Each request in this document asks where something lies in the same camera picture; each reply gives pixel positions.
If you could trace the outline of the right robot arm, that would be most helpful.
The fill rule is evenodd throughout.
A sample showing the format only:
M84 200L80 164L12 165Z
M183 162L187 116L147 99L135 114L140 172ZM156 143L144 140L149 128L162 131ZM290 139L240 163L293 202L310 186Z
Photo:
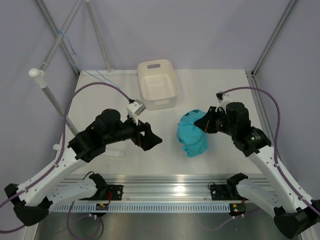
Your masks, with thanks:
M320 201L294 179L275 155L276 149L265 133L251 125L249 110L243 103L211 106L194 125L207 134L230 136L234 146L254 163L275 191L272 194L238 173L227 180L226 193L230 198L253 202L273 218L278 230L288 239L319 222Z

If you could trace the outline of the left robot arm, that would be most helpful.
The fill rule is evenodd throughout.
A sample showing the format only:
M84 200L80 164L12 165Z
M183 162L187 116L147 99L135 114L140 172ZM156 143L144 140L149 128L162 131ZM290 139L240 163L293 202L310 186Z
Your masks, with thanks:
M69 141L57 160L25 183L11 183L5 187L4 191L13 203L17 218L29 227L41 222L62 205L77 200L98 201L105 198L109 187L98 173L61 189L57 185L67 175L103 154L107 145L126 140L131 140L144 151L163 141L152 132L148 122L135 122L131 117L121 121L117 110L104 110L85 130Z

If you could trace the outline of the light blue wire hanger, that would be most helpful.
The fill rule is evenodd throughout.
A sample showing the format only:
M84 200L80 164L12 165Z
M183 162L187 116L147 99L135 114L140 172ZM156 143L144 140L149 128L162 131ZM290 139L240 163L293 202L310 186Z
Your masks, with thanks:
M120 87L115 84L113 81L111 81L109 78L107 78L105 75L102 74L101 71L99 71L96 67L93 67L93 65L91 65L87 60L85 60L84 58L82 58L80 55L78 55L78 53L75 51L70 39L68 38L68 36L66 35L66 33L64 31L62 31L61 29L58 30L59 33L62 34L63 36L63 39L66 39L67 42L68 42L68 45L69 45L69 48L70 48L70 51L65 51L65 50L62 50L63 53L69 53L71 54L72 56L76 57L81 63L83 63L83 65L85 67L88 67L90 70L94 71L95 73L97 73L99 77L95 77L92 73L89 73L87 70L84 70L82 67L80 67L79 65L77 65L76 63L72 63L71 65L84 71L85 73L87 73L88 75L94 77L95 79L101 81L101 82L104 82L104 83L108 83L108 84L111 84L113 86L115 86L117 89L120 89Z

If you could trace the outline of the turquoise t shirt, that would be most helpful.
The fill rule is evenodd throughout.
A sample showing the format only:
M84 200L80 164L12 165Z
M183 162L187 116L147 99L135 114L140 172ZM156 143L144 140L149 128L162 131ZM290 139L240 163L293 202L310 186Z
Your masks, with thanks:
M176 137L188 158L199 156L209 148L208 135L194 125L195 121L200 120L205 114L200 109L194 109L183 115L178 123Z

